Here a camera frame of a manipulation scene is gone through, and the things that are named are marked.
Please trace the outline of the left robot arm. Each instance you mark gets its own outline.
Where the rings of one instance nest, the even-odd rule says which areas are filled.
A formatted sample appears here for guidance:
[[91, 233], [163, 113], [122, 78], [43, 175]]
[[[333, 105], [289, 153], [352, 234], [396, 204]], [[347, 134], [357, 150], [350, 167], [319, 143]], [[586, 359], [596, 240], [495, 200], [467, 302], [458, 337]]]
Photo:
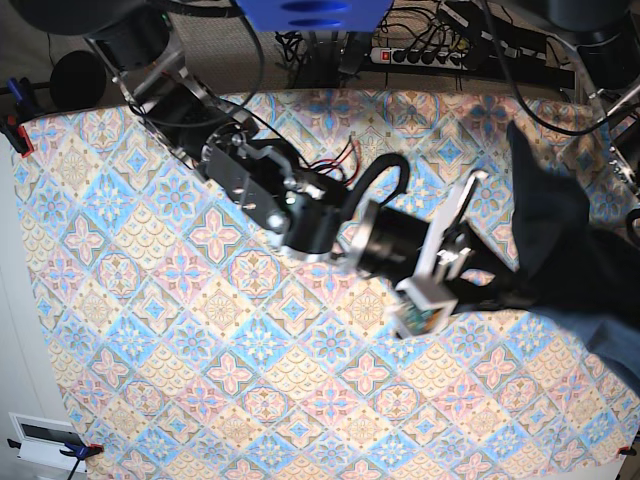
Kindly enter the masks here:
[[630, 1], [547, 1], [549, 31], [611, 127], [639, 118], [639, 28]]

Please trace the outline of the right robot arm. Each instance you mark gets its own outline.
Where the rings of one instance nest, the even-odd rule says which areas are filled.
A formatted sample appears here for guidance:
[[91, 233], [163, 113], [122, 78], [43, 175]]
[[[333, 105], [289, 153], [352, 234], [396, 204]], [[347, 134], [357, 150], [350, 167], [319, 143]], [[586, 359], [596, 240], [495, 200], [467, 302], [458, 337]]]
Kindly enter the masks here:
[[390, 281], [405, 304], [477, 309], [495, 301], [494, 284], [463, 278], [474, 267], [495, 269], [499, 260], [463, 220], [481, 171], [454, 187], [453, 206], [426, 222], [370, 202], [347, 247], [338, 243], [365, 192], [386, 170], [399, 177], [395, 195], [407, 191], [408, 160], [378, 156], [354, 185], [333, 178], [329, 167], [308, 164], [286, 139], [261, 139], [257, 118], [244, 104], [218, 99], [182, 67], [183, 51], [171, 14], [243, 19], [238, 6], [197, 6], [181, 1], [17, 1], [16, 12], [36, 29], [84, 38], [98, 58], [122, 78], [144, 70], [145, 79], [123, 94], [144, 126], [180, 159], [192, 161], [203, 180], [228, 198], [276, 247], [301, 261], [323, 261]]

